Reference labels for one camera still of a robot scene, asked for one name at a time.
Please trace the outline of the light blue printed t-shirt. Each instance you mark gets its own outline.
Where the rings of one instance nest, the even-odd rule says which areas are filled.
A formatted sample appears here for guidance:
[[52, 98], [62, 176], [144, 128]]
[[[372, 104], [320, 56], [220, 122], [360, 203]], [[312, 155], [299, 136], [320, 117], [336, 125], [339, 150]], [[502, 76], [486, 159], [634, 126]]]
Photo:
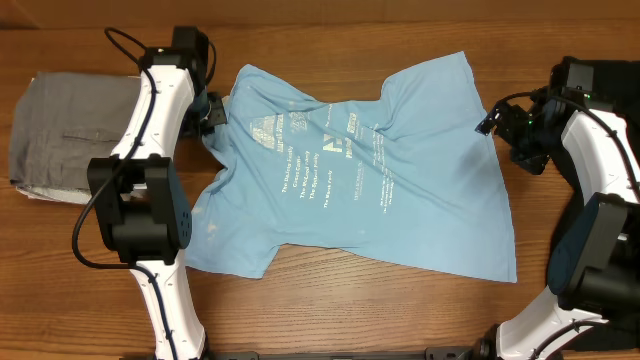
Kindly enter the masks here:
[[221, 163], [193, 214], [195, 269], [259, 279], [285, 244], [513, 283], [515, 237], [485, 110], [463, 53], [388, 77], [375, 101], [325, 103], [243, 67]]

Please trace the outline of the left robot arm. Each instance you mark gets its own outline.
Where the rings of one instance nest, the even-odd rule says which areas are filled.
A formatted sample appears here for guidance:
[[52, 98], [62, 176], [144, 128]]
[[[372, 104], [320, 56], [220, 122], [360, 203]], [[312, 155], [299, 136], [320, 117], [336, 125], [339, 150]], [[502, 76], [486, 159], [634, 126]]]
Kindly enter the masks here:
[[90, 160], [91, 197], [72, 233], [72, 250], [85, 266], [80, 229], [97, 216], [116, 268], [135, 277], [155, 336], [153, 358], [209, 359], [208, 336], [191, 297], [185, 250], [194, 230], [191, 208], [173, 157], [183, 136], [200, 137], [225, 123], [221, 97], [208, 85], [216, 49], [196, 27], [177, 26], [168, 47], [145, 47], [133, 62], [140, 92], [129, 124], [111, 154]]

